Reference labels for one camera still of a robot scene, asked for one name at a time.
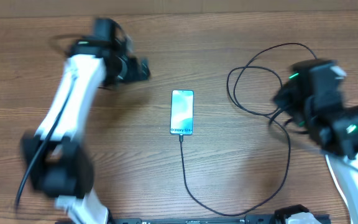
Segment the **blue smartphone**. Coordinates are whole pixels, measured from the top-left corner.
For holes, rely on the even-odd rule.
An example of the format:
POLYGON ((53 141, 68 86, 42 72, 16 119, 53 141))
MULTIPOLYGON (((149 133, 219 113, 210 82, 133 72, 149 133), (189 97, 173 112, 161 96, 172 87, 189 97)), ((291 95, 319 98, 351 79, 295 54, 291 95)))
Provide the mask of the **blue smartphone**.
POLYGON ((170 113, 170 134, 192 135, 194 125, 194 91, 173 90, 170 113))

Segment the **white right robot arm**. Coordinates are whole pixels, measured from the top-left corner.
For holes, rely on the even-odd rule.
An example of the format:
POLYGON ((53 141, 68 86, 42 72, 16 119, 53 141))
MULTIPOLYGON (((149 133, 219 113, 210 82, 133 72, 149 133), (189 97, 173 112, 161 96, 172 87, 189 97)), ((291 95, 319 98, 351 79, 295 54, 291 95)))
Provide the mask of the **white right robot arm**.
POLYGON ((321 148, 351 221, 358 223, 358 105, 344 104, 339 86, 346 73, 325 59, 298 62, 291 69, 273 102, 321 148))

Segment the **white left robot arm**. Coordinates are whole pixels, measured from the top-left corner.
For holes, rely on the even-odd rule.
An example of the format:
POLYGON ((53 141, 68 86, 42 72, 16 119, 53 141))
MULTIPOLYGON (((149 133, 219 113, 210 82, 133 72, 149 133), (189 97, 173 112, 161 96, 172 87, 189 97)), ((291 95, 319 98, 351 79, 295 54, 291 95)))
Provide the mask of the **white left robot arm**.
POLYGON ((149 65, 132 55, 131 38, 110 18, 95 19, 93 33, 75 39, 63 51, 62 80, 46 117, 35 133, 21 138, 26 170, 14 207, 29 181, 72 223, 114 223, 94 189, 94 167, 84 149, 86 121, 100 88, 148 80, 149 65))

